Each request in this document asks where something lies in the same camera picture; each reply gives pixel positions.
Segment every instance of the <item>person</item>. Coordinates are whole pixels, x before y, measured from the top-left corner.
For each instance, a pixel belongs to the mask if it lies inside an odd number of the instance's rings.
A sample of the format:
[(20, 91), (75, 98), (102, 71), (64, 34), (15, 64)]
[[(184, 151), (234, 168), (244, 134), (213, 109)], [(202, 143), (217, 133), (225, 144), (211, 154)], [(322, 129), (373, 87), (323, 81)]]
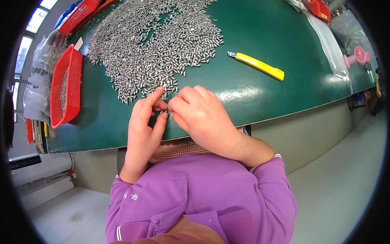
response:
[(386, 105), (386, 95), (379, 86), (379, 74), (376, 74), (376, 78), (378, 82), (375, 83), (375, 87), (364, 91), (364, 96), (367, 99), (368, 108), (372, 116), (375, 116), (377, 113), (381, 112)]
[[(107, 242), (288, 243), (297, 205), (281, 156), (235, 129), (213, 92), (184, 87), (168, 104), (163, 93), (157, 89), (134, 105), (125, 163), (111, 189)], [(148, 122), (166, 109), (213, 154), (182, 155), (146, 171), (168, 114), (158, 115), (153, 129)]]

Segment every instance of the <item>woman's right hand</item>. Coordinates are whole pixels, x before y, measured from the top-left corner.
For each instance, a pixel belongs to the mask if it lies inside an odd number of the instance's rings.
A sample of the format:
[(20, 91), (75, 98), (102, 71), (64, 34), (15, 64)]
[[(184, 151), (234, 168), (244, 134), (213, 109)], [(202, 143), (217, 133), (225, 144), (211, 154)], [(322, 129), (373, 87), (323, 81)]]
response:
[(173, 120), (201, 147), (212, 153), (241, 160), (240, 141), (243, 133), (231, 122), (214, 93), (197, 85), (184, 87), (168, 103)]

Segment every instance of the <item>pink spool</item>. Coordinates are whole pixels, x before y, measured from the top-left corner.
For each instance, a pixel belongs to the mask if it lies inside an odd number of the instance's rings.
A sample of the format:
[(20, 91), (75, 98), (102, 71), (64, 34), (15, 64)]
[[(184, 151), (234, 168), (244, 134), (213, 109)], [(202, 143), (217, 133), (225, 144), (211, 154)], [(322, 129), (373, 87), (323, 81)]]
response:
[(344, 55), (345, 63), (347, 63), (348, 68), (352, 64), (358, 62), (360, 65), (365, 65), (370, 61), (370, 52), (365, 52), (361, 46), (357, 46), (354, 50), (354, 55), (347, 57)]

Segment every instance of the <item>purple shirt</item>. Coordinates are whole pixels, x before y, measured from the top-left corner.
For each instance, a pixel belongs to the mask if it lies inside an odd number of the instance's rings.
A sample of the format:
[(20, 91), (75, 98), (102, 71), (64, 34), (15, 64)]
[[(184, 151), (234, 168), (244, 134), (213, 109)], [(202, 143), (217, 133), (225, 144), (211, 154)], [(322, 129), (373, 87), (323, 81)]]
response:
[(106, 240), (166, 233), (184, 215), (226, 243), (288, 243), (297, 206), (279, 154), (249, 172), (214, 154), (160, 162), (134, 184), (116, 177), (106, 217)]

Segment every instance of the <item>yellow utility knife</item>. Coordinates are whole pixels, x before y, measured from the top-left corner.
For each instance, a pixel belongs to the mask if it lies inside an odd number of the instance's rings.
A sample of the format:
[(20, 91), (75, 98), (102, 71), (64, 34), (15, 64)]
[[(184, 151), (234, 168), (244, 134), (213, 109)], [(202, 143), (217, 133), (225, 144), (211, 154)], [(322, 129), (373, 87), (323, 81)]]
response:
[(284, 72), (281, 71), (280, 69), (271, 67), (268, 64), (265, 64), (257, 59), (254, 59), (254, 58), (249, 57), (248, 55), (245, 55), (242, 53), (227, 52), (227, 54), (233, 58), (236, 58), (237, 60), (240, 60), (241, 62), (249, 64), (249, 65), (271, 75), (272, 77), (275, 77), (276, 79), (278, 79), (280, 81), (282, 81), (284, 79)]

